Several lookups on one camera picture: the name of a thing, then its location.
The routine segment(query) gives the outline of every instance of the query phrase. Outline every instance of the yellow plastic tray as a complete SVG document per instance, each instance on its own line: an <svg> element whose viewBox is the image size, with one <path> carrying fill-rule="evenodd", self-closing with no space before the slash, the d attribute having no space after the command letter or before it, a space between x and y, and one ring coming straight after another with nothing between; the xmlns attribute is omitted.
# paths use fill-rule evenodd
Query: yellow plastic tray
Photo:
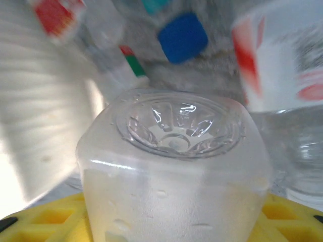
<svg viewBox="0 0 323 242"><path fill-rule="evenodd" d="M8 217L1 242L93 242L83 194ZM248 242L323 242L323 213L269 194Z"/></svg>

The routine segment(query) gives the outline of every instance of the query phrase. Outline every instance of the bottle cap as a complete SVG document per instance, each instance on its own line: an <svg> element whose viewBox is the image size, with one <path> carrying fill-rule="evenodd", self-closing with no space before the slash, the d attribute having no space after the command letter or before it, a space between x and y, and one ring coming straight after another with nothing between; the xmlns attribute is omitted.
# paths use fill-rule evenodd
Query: bottle cap
<svg viewBox="0 0 323 242"><path fill-rule="evenodd" d="M197 56L208 43L207 34L194 13L185 13L168 23L158 34L158 40L173 64Z"/></svg>

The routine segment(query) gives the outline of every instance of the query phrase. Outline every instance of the frosted plastic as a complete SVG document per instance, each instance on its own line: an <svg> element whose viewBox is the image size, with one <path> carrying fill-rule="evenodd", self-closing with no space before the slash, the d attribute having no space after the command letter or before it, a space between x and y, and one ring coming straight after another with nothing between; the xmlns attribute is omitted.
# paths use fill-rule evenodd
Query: frosted plastic
<svg viewBox="0 0 323 242"><path fill-rule="evenodd" d="M272 180L244 107L189 93L122 94L77 155L95 242L245 242Z"/></svg>
<svg viewBox="0 0 323 242"><path fill-rule="evenodd" d="M94 110L84 57L49 42L25 1L0 1L0 218L75 168Z"/></svg>

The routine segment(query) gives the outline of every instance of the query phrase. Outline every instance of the bottle bottom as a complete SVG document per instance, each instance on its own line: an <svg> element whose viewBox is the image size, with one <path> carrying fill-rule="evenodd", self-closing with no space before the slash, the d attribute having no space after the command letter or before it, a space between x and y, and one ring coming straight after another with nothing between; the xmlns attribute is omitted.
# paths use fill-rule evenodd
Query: bottle bottom
<svg viewBox="0 0 323 242"><path fill-rule="evenodd" d="M323 196L306 194L291 188L286 189L286 195L289 200L323 212Z"/></svg>

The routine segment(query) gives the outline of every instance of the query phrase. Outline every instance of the clear plastic bottle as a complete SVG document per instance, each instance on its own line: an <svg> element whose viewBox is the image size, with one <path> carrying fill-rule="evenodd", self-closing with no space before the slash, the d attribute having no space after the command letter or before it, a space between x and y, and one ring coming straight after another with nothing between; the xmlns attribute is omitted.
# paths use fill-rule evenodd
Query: clear plastic bottle
<svg viewBox="0 0 323 242"><path fill-rule="evenodd" d="M187 0L113 0L126 18L140 19L156 28L157 38L171 63L197 56L208 43L207 34Z"/></svg>
<svg viewBox="0 0 323 242"><path fill-rule="evenodd" d="M97 85L107 103L123 91L148 86L149 79L127 46L119 46L126 20L111 0L86 0L88 12L80 31L83 48L100 72Z"/></svg>
<svg viewBox="0 0 323 242"><path fill-rule="evenodd" d="M248 109L272 157L287 158L287 197L323 211L323 2L233 4Z"/></svg>
<svg viewBox="0 0 323 242"><path fill-rule="evenodd" d="M272 182L249 113L214 96L123 93L77 156L94 242L246 242Z"/></svg>

